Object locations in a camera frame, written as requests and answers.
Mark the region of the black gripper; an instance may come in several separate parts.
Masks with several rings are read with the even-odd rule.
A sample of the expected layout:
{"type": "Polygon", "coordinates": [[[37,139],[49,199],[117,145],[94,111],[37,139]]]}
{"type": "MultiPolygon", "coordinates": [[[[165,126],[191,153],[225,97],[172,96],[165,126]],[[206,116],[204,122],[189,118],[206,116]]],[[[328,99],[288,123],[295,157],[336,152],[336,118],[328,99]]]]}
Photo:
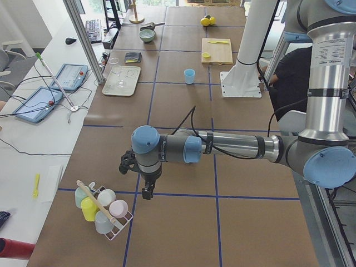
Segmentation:
{"type": "Polygon", "coordinates": [[[145,181],[145,186],[141,190],[143,199],[153,198],[156,180],[160,178],[161,174],[162,170],[156,170],[152,173],[143,172],[141,174],[145,181]]]}

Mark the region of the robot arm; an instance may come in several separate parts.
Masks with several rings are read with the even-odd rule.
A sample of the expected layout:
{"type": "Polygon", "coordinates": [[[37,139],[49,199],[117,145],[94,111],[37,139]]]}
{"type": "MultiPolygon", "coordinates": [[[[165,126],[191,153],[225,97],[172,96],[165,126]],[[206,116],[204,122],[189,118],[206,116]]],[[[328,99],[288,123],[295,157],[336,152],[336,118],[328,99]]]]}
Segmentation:
{"type": "Polygon", "coordinates": [[[144,199],[153,197],[163,162],[196,163],[203,154],[267,159],[317,186],[332,189],[355,175],[355,156],[343,132],[348,74],[355,35],[354,1],[289,1],[286,34],[312,41],[305,125],[297,136],[247,136],[180,128],[160,134],[148,125],[131,136],[132,168],[144,178],[144,199]]]}

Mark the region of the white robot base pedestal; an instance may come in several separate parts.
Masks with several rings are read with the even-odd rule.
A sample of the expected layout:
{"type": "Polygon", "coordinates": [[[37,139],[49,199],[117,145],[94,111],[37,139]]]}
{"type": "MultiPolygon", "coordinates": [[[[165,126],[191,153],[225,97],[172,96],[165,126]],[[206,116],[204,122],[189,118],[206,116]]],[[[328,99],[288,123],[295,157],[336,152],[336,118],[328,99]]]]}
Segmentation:
{"type": "Polygon", "coordinates": [[[261,97],[257,66],[278,5],[279,1],[251,1],[236,64],[220,73],[223,97],[261,97]]]}

